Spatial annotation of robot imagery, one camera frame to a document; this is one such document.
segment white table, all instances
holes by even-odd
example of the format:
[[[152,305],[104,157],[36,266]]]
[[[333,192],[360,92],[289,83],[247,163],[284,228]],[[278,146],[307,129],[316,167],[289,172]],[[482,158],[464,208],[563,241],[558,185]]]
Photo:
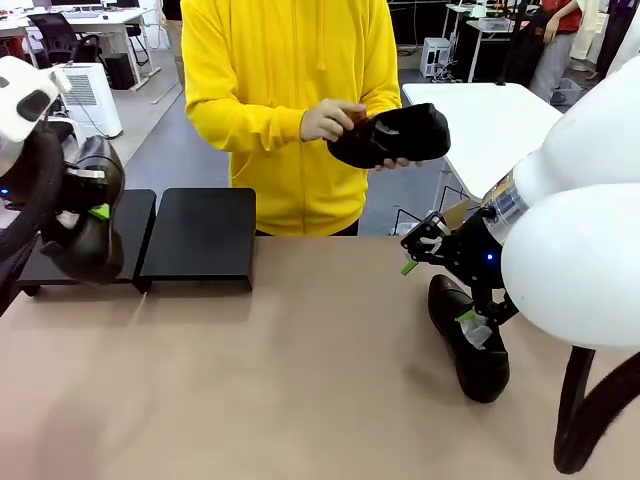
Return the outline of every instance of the white table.
[[[493,83],[406,84],[412,105],[433,103],[449,122],[451,149],[433,203],[453,171],[467,194],[480,201],[522,157],[538,148],[562,116],[521,85]]]
[[[147,39],[147,31],[145,29],[144,20],[142,15],[149,12],[151,9],[149,8],[131,8],[125,9],[118,12],[99,12],[100,15],[93,18],[67,18],[67,21],[71,24],[73,29],[78,33],[111,33],[120,35],[124,41],[124,44],[127,48],[127,56],[129,57],[129,63],[131,64],[131,68],[136,78],[136,84],[131,87],[131,90],[138,90],[142,87],[150,77],[155,75],[160,71],[160,68],[153,66],[153,60],[151,55],[149,55],[149,67],[150,72],[146,75],[143,75],[140,72],[140,67],[136,62],[133,48],[129,43],[129,38],[127,36],[127,24],[139,24],[140,29],[142,30],[142,36],[144,38],[144,43],[147,46],[147,52],[151,53],[151,49],[149,48],[149,42]],[[31,45],[31,41],[29,39],[29,35],[27,33],[27,29],[35,29],[29,23],[29,19],[19,18],[19,19],[11,19],[11,20],[3,20],[0,21],[0,37],[17,37],[24,36],[27,39],[27,52],[31,56],[32,61],[35,63],[35,56],[33,54],[33,47]]]
[[[473,60],[471,60],[471,69],[469,70],[469,78],[467,81],[469,83],[473,82],[473,76],[476,73],[476,63],[478,63],[478,52],[480,52],[480,44],[482,43],[482,36],[489,35],[492,38],[494,35],[511,33],[513,31],[513,26],[515,22],[509,23],[509,28],[505,29],[487,29],[480,27],[480,22],[478,20],[471,20],[467,22],[471,28],[475,28],[478,30],[478,40],[476,41],[476,48],[473,52]]]

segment hoodie drawstring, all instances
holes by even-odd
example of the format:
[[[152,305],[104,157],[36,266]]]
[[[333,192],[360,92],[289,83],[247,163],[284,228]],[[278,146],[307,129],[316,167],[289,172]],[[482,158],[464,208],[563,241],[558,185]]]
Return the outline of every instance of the hoodie drawstring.
[[[318,55],[318,70],[326,70],[324,63],[324,0],[316,0],[318,25],[316,26],[316,49]]]

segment white appliance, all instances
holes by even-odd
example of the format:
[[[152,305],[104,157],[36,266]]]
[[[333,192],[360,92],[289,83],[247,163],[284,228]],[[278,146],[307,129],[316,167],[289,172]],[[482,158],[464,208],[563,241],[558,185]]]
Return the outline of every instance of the white appliance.
[[[62,69],[71,83],[71,90],[62,94],[62,99],[69,117],[80,125],[84,135],[120,135],[122,125],[102,64],[74,63]]]
[[[435,77],[449,63],[451,44],[446,38],[424,39],[420,71],[423,77]]]

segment black stand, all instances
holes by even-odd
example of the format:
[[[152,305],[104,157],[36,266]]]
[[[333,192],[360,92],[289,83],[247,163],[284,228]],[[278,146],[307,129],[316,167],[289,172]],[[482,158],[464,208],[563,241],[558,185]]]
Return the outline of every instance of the black stand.
[[[248,188],[164,192],[140,274],[157,281],[231,280],[252,288],[256,196]]]
[[[124,265],[113,283],[131,283],[144,292],[138,275],[149,245],[156,218],[156,194],[151,190],[125,190],[116,210],[114,228],[122,238]],[[17,286],[30,297],[44,285],[75,285],[78,282],[60,272],[51,259],[40,253],[38,239],[18,278]]]

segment tan tabletop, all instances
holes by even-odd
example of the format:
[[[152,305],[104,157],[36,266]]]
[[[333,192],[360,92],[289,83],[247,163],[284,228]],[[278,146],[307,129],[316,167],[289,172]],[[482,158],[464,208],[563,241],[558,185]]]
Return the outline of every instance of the tan tabletop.
[[[397,238],[260,239],[252,294],[47,287],[0,319],[7,480],[563,478],[569,347],[503,328],[512,379],[462,395]],[[626,355],[596,357],[599,379]],[[632,404],[580,474],[637,479]]]

